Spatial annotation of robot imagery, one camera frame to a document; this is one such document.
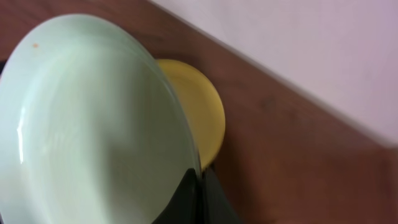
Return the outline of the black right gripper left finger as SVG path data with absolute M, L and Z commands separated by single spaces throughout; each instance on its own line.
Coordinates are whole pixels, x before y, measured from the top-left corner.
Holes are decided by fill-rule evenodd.
M 197 207 L 197 174 L 188 169 L 170 202 L 153 224 L 194 224 Z

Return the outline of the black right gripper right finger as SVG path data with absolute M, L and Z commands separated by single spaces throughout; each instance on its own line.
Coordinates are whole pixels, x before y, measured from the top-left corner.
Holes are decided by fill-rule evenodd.
M 213 169 L 203 174 L 203 206 L 207 224 L 242 224 L 237 213 L 224 194 Z

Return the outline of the yellow plate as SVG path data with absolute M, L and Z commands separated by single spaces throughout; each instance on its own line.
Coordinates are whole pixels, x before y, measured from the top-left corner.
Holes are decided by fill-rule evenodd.
M 226 118 L 221 98 L 195 67 L 171 59 L 158 59 L 157 63 L 178 96 L 198 148 L 201 169 L 205 170 L 223 144 Z

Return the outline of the light blue plate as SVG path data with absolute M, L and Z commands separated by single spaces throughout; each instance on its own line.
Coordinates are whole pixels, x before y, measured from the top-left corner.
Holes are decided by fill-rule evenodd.
M 19 42 L 1 75 L 3 223 L 151 223 L 188 169 L 183 109 L 130 34 L 69 14 Z

